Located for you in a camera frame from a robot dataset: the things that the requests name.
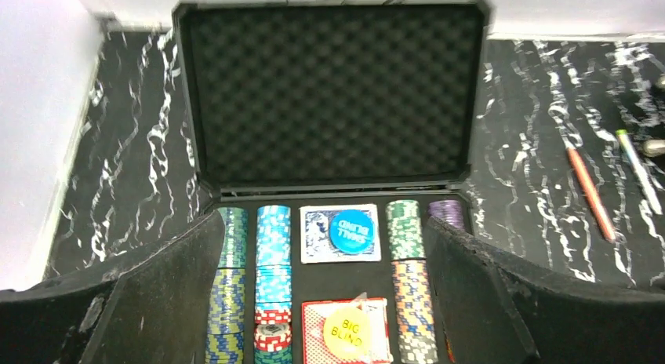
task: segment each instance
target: green poker chip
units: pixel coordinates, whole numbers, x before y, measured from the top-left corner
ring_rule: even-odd
[[[293,353],[291,346],[280,351],[261,351],[258,348],[254,349],[254,363],[255,364],[292,364]]]
[[[388,204],[388,236],[391,259],[424,258],[423,233],[417,201],[400,200]]]
[[[399,352],[404,364],[435,364],[438,362],[436,339],[433,333],[401,334]]]

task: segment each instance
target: blue dealer button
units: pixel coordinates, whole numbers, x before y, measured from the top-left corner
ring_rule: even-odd
[[[342,211],[332,219],[330,240],[345,253],[359,254],[366,251],[374,241],[372,218],[357,209]]]

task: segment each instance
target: red pen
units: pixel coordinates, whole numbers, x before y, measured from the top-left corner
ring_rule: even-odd
[[[589,176],[589,172],[587,171],[587,167],[584,165],[584,161],[582,161],[580,154],[571,144],[566,143],[565,148],[568,152],[568,157],[572,164],[572,168],[575,170],[575,174],[577,175],[577,180],[580,182],[584,194],[587,195],[587,201],[589,201],[589,206],[591,207],[591,211],[596,217],[596,221],[598,222],[598,226],[600,227],[603,236],[605,236],[607,241],[615,242],[616,233],[614,232],[614,225],[609,219],[607,210],[601,202],[601,197],[598,196],[598,191],[596,191],[594,181],[591,180],[591,176]]]

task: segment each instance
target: pen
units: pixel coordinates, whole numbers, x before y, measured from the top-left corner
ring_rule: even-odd
[[[570,143],[566,143],[565,148],[568,152],[572,168],[575,170],[575,174],[577,174],[577,180],[580,181],[582,190],[584,191],[584,194],[587,195],[589,206],[591,206],[591,211],[596,217],[596,221],[598,222],[598,226],[600,227],[603,236],[605,236],[607,241],[615,242],[616,234],[614,233],[614,226],[609,219],[607,210],[605,210],[605,207],[602,205],[601,198],[598,196],[594,181],[591,180],[587,167],[584,165],[580,154]]]
[[[644,192],[646,199],[649,201],[649,205],[653,209],[653,212],[656,215],[662,215],[663,211],[660,208],[660,202],[658,201],[658,195],[656,195],[656,190],[653,189],[651,182],[649,182],[649,175],[646,172],[645,167],[642,165],[638,153],[635,151],[635,147],[630,142],[630,137],[626,130],[617,130],[616,135],[619,137],[619,143],[623,150],[626,152],[628,157],[628,162],[630,166],[633,167],[633,172],[637,176],[640,185],[642,186],[642,191]]]

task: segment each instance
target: yellow big blind button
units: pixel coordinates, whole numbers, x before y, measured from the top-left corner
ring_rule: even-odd
[[[356,307],[334,311],[323,325],[323,340],[340,359],[359,359],[369,352],[371,327],[366,313]]]

